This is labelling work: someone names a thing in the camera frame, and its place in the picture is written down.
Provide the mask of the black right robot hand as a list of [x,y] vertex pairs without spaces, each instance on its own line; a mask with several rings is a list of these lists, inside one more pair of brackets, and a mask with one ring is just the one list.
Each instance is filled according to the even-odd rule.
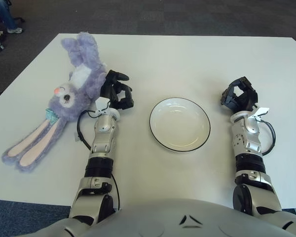
[[[243,93],[237,96],[234,88],[238,87]],[[234,114],[240,111],[253,111],[258,102],[258,94],[246,77],[241,77],[229,84],[222,93],[221,104],[229,108]]]

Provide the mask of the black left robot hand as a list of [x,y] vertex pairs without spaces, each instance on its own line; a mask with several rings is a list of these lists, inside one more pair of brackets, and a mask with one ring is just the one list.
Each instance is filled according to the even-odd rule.
[[123,73],[109,70],[106,80],[101,87],[100,96],[110,100],[110,108],[129,109],[134,106],[132,88],[121,81],[128,81],[129,77]]

